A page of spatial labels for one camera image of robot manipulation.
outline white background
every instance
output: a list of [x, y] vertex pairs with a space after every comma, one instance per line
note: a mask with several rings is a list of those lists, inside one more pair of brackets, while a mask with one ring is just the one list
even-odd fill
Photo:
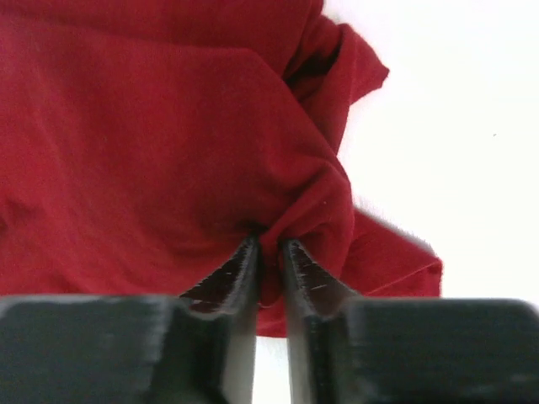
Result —
[[[329, 0], [391, 69], [341, 149], [356, 203], [429, 242], [446, 297], [539, 304], [539, 2]], [[290, 403], [286, 341], [259, 338], [254, 404]]]

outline white surface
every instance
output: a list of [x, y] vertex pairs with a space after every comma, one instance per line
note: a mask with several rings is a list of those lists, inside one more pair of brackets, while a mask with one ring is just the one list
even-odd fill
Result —
[[[539, 3], [330, 0], [391, 69], [351, 111], [357, 204], [427, 240], [447, 297], [539, 304]], [[260, 338], [254, 404], [290, 402], [286, 341]]]

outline red cloth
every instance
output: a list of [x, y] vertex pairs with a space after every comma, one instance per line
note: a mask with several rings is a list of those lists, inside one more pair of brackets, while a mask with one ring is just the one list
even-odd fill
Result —
[[440, 261], [355, 210], [336, 154], [387, 75], [321, 1], [0, 0], [0, 294], [183, 292], [252, 231], [370, 295]]

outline cloth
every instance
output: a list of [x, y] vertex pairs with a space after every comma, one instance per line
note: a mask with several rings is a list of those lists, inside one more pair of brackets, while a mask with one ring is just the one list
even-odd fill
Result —
[[388, 70], [317, 0], [0, 0], [0, 294], [178, 295], [260, 234], [366, 295], [437, 296], [440, 260], [355, 209], [349, 106]]

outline crumpled red cloth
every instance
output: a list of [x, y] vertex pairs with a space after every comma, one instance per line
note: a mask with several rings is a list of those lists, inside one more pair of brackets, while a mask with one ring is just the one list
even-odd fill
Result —
[[355, 209], [349, 106], [387, 75], [317, 0], [0, 0], [0, 294], [177, 295], [261, 234], [366, 295], [437, 296], [440, 260]]

